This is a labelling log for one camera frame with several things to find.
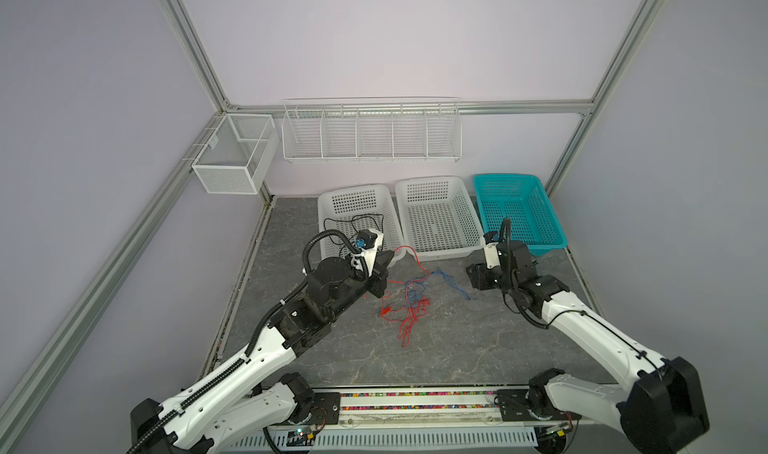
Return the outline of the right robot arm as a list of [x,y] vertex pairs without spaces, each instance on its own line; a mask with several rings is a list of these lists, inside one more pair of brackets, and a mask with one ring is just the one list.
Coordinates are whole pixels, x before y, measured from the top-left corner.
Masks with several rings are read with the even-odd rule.
[[504,219],[483,235],[484,259],[466,273],[473,288],[497,289],[507,309],[530,325],[555,329],[590,355],[614,385],[550,368],[528,383],[522,407],[538,420],[577,414],[622,433],[641,453],[677,453],[710,430],[697,369],[633,340],[583,303],[552,275],[537,272],[526,244]]

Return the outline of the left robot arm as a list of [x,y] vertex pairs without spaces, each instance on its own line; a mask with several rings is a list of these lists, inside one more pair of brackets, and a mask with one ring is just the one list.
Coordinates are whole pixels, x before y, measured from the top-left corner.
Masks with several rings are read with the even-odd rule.
[[364,295],[383,296],[394,257],[383,239],[377,229],[353,239],[337,229],[312,237],[301,256],[304,279],[267,311],[242,349],[180,393],[132,410],[129,452],[220,453],[272,425],[308,419],[314,392],[300,374],[253,391],[326,337]]

